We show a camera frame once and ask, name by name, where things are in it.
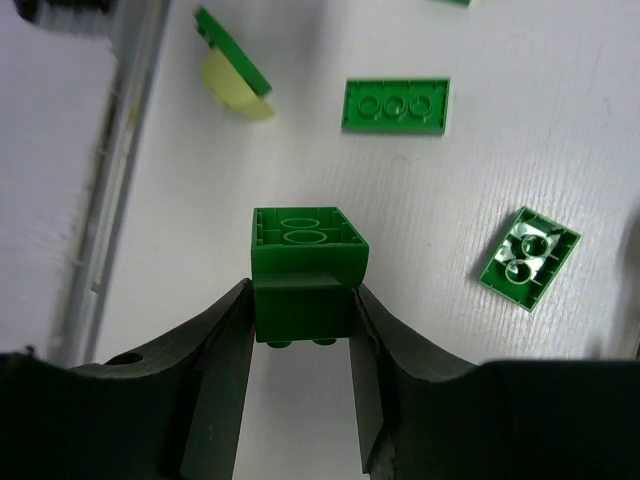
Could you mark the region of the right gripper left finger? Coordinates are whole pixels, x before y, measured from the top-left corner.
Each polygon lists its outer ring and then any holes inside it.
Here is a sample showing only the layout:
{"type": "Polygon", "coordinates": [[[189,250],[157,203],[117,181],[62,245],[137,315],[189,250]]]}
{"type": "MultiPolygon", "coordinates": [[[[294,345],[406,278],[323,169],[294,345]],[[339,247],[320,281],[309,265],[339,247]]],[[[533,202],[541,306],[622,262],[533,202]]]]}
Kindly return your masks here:
{"type": "Polygon", "coordinates": [[[254,343],[253,291],[106,363],[1,357],[5,479],[229,479],[254,343]]]}

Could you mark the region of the green sloped lego brick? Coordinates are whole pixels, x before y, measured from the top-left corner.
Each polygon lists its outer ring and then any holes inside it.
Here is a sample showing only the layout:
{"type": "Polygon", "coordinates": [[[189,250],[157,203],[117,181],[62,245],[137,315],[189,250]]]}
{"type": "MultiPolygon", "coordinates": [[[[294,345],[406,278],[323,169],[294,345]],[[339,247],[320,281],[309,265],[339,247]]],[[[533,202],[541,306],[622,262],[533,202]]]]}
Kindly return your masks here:
{"type": "Polygon", "coordinates": [[[330,345],[352,334],[354,294],[369,245],[337,207],[253,211],[251,278],[256,341],[330,345]]]}

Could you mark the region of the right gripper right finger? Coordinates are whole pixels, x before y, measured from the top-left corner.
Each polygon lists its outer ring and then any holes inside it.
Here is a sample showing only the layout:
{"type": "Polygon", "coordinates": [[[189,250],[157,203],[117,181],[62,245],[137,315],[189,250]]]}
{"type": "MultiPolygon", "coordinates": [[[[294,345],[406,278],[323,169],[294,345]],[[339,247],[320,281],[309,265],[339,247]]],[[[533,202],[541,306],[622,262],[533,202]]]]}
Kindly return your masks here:
{"type": "Polygon", "coordinates": [[[362,467],[372,479],[635,479],[635,360],[467,362],[367,289],[349,340],[362,467]]]}

